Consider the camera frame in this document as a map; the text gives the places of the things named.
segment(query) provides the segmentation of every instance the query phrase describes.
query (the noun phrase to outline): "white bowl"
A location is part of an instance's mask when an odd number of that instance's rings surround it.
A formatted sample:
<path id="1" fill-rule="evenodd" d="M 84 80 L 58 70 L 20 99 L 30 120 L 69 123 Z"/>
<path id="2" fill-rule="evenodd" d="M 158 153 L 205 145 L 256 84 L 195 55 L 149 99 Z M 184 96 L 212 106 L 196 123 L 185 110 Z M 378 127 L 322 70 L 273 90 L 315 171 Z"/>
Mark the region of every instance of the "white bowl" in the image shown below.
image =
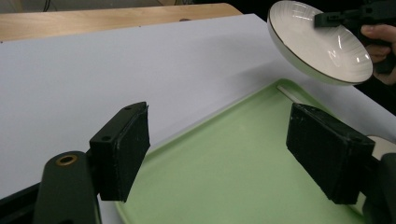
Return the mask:
<path id="1" fill-rule="evenodd" d="M 314 28 L 320 10 L 294 1 L 276 2 L 268 29 L 281 54 L 303 73 L 337 85 L 355 85 L 373 73 L 363 44 L 347 28 Z"/>

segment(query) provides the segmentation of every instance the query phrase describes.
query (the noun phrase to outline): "hand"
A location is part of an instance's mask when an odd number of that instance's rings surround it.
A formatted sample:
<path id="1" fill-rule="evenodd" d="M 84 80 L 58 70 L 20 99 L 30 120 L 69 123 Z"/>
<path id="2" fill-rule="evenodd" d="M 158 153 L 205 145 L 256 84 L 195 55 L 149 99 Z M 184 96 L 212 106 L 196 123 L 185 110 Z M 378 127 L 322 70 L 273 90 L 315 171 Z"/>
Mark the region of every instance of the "hand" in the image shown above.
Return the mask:
<path id="1" fill-rule="evenodd" d="M 390 53 L 396 54 L 396 27 L 386 24 L 363 25 L 361 27 L 361 33 L 371 39 L 380 39 L 391 44 L 390 47 L 378 45 L 369 45 L 366 47 L 373 63 L 379 63 L 385 60 Z M 383 83 L 393 85 L 396 83 L 396 66 L 390 74 L 378 74 L 374 71 L 373 75 Z"/>

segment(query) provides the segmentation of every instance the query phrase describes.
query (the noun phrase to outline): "wooden table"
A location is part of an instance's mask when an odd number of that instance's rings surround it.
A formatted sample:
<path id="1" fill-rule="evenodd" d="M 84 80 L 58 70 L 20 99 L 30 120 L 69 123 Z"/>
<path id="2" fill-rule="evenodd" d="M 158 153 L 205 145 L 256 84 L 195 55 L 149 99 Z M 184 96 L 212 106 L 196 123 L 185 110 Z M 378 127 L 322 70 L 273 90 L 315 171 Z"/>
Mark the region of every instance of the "wooden table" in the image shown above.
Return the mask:
<path id="1" fill-rule="evenodd" d="M 0 14 L 0 41 L 242 15 L 228 4 Z"/>

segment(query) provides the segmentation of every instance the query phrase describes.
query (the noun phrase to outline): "wooden surface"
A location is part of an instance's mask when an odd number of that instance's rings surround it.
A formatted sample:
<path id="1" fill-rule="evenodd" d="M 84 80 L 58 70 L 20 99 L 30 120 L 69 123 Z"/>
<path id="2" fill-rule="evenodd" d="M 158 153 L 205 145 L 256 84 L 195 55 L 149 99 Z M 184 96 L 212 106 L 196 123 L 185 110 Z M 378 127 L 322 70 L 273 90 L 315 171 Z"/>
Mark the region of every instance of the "wooden surface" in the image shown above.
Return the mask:
<path id="1" fill-rule="evenodd" d="M 228 4 L 0 14 L 0 41 L 242 15 Z"/>

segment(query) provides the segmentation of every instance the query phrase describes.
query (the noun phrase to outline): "green tray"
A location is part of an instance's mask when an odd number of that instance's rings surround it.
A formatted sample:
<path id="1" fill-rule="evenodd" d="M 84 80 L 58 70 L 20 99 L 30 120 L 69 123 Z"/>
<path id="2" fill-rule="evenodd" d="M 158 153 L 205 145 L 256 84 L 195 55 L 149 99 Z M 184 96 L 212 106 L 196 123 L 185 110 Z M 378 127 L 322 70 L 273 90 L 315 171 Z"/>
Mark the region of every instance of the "green tray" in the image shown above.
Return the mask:
<path id="1" fill-rule="evenodd" d="M 325 109 L 280 79 L 149 153 L 128 202 L 116 203 L 123 221 L 364 223 L 329 201 L 287 150 L 290 98 Z"/>

